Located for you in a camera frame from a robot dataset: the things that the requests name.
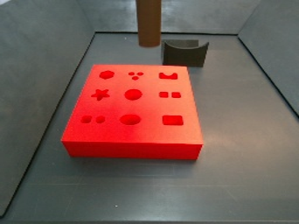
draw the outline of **small hole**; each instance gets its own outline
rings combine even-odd
[[[167,75],[165,73],[159,73],[159,78],[162,80],[178,80],[178,73],[173,73],[170,75]]]
[[[126,98],[130,100],[130,101],[135,101],[138,100],[141,97],[143,96],[143,93],[141,90],[138,89],[129,89],[126,91]]]
[[[90,122],[91,122],[91,119],[93,119],[93,116],[91,116],[91,115],[85,115],[85,116],[81,118],[81,122],[82,122],[82,123],[90,123]]]
[[[181,115],[165,115],[163,125],[183,125],[183,117]]]
[[[106,71],[99,74],[99,78],[105,80],[111,79],[114,76],[115,76],[115,73],[113,71]]]
[[[167,92],[161,92],[161,93],[159,93],[159,96],[161,96],[162,98],[169,98],[169,93],[167,93]]]
[[[139,115],[123,115],[119,119],[119,121],[125,124],[125,125],[137,125],[138,123],[141,123],[142,118]]]
[[[173,98],[182,98],[181,92],[173,92]]]
[[[103,115],[98,116],[97,123],[103,123],[106,121],[106,117]]]

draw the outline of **wooden pole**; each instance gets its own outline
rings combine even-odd
[[[141,46],[159,46],[162,42],[162,0],[135,0],[138,37]]]

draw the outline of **shape sorter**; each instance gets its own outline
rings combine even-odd
[[[62,142],[73,157],[197,159],[203,141],[187,67],[95,65]]]

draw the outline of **curved block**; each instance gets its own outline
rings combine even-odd
[[[163,41],[163,65],[203,67],[210,42],[199,46],[199,40],[167,39]]]

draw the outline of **gray floor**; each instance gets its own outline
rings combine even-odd
[[[71,158],[61,138],[94,64],[162,64],[135,34],[97,35],[6,221],[299,221],[299,123],[238,37],[190,68],[205,147],[197,162]]]

